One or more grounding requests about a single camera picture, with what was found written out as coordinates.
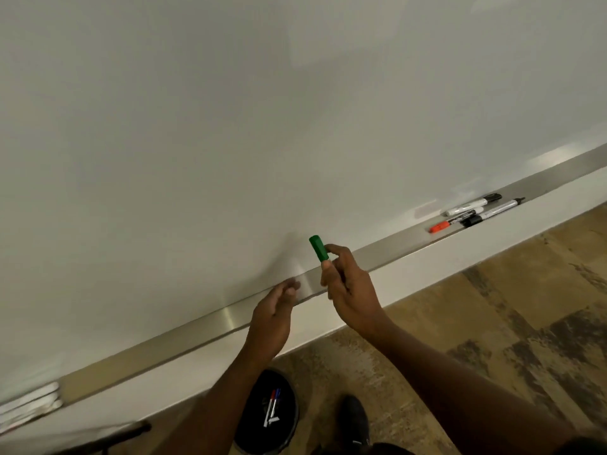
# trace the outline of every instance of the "red marker cap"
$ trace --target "red marker cap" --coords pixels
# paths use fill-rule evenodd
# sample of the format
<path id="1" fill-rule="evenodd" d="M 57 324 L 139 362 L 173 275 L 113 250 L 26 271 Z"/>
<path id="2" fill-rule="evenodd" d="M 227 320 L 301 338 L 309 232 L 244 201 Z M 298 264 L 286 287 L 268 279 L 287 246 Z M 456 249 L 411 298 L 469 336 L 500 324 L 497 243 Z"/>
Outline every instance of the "red marker cap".
<path id="1" fill-rule="evenodd" d="M 428 231 L 430 233 L 437 233 L 440 230 L 444 230 L 445 228 L 447 228 L 449 225 L 451 225 L 451 223 L 444 221 L 444 222 L 440 222 L 437 223 L 436 225 L 434 225 L 434 227 L 431 227 Z"/>

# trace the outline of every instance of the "shoe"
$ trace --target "shoe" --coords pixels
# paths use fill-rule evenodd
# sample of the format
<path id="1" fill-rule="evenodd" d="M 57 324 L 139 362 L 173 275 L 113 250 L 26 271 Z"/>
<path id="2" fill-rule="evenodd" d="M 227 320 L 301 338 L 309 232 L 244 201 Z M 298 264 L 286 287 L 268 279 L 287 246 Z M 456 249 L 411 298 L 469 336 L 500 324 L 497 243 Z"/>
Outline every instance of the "shoe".
<path id="1" fill-rule="evenodd" d="M 358 398 L 351 394 L 344 396 L 339 405 L 338 428 L 347 450 L 360 450 L 371 444 L 367 413 Z"/>

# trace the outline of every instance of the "black bin lid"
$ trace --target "black bin lid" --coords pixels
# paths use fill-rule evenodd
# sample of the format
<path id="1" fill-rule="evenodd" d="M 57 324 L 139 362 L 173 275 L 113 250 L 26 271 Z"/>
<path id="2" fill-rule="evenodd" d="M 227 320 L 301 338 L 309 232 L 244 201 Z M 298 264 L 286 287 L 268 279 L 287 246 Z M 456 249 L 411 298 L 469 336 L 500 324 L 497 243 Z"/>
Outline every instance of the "black bin lid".
<path id="1" fill-rule="evenodd" d="M 279 420 L 263 426 L 273 391 L 280 390 L 274 416 Z M 234 444 L 248 455 L 269 455 L 282 451 L 289 442 L 297 420 L 297 397 L 289 381 L 278 371 L 266 369 L 257 379 L 242 413 Z"/>

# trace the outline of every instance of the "orange marker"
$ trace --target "orange marker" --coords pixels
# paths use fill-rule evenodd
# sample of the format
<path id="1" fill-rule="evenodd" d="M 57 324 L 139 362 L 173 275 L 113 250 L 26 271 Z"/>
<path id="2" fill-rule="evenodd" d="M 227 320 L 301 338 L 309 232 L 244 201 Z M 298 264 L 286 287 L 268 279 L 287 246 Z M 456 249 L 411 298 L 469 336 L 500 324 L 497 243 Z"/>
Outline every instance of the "orange marker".
<path id="1" fill-rule="evenodd" d="M 431 227 L 428 231 L 430 233 L 438 233 L 440 230 L 444 230 L 447 227 L 450 227 L 454 223 L 459 223 L 462 220 L 466 220 L 467 218 L 472 217 L 473 215 L 480 214 L 483 211 L 481 206 L 475 207 L 474 209 L 467 210 L 465 213 L 457 215 L 453 218 L 445 220 L 443 222 L 437 223 L 433 227 Z"/>

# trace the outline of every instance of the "forearm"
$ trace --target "forearm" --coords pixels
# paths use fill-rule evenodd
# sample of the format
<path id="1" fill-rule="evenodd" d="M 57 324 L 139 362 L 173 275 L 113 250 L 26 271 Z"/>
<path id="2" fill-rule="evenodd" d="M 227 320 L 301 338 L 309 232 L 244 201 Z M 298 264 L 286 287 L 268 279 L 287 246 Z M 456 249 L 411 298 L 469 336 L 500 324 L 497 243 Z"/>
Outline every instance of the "forearm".
<path id="1" fill-rule="evenodd" d="M 155 454 L 227 454 L 249 393 L 266 366 L 246 349 L 240 351 L 228 370 L 199 399 Z"/>
<path id="2" fill-rule="evenodd" d="M 547 455 L 576 434 L 391 321 L 364 336 L 399 369 L 464 455 Z"/>

